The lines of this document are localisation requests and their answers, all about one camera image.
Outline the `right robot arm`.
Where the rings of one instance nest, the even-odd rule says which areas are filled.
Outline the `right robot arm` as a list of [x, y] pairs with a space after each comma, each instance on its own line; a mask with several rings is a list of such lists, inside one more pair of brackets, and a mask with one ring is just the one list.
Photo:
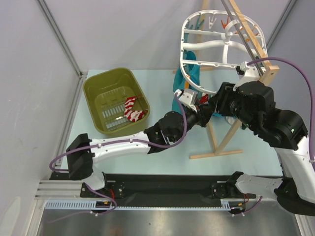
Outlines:
[[274, 179], [235, 172], [227, 185], [228, 194], [260, 195], [276, 200], [291, 213], [314, 216], [315, 171], [303, 119], [294, 111], [276, 108], [273, 89], [260, 81], [236, 89], [234, 84], [224, 82], [208, 103], [223, 117], [236, 117], [274, 148], [283, 170], [283, 176]]

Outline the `white plastic clip hanger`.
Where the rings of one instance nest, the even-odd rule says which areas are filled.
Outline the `white plastic clip hanger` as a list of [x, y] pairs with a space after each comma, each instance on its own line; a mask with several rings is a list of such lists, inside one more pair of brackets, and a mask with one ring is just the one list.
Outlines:
[[185, 88], [215, 95], [200, 82], [201, 70], [236, 71], [242, 62], [267, 57], [261, 27], [240, 11], [200, 10], [181, 27], [179, 69]]

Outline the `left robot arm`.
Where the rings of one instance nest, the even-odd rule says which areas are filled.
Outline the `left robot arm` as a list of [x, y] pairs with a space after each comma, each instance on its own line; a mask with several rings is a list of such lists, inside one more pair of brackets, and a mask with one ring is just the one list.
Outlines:
[[196, 110], [171, 111], [144, 131], [107, 140], [90, 139], [86, 133], [80, 134], [66, 150], [69, 179], [83, 181], [96, 196], [102, 197], [108, 192], [108, 184], [104, 173], [96, 168], [96, 163], [108, 158], [152, 154], [175, 147], [195, 125], [205, 127], [214, 110], [214, 105], [199, 104]]

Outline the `red white striped sock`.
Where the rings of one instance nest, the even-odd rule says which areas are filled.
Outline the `red white striped sock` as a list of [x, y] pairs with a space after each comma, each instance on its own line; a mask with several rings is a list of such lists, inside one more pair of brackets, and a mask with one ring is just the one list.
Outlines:
[[125, 117], [131, 122], [137, 122], [145, 116], [145, 111], [143, 110], [134, 110], [133, 105], [137, 100], [136, 96], [132, 96], [126, 99], [125, 101]]
[[199, 93], [198, 94], [198, 102], [200, 104], [208, 104], [209, 95], [206, 93]]

